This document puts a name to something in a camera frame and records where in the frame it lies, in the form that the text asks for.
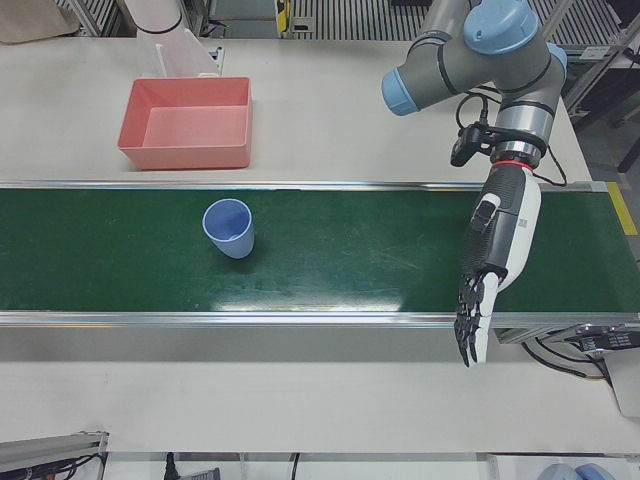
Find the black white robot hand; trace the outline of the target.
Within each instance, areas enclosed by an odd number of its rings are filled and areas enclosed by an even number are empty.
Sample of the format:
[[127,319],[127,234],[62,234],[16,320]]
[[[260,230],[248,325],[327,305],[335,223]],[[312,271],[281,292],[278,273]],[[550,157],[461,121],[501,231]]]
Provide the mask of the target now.
[[541,205],[533,172],[521,162],[495,163],[465,231],[454,334],[465,366],[486,361],[497,295],[522,273]]

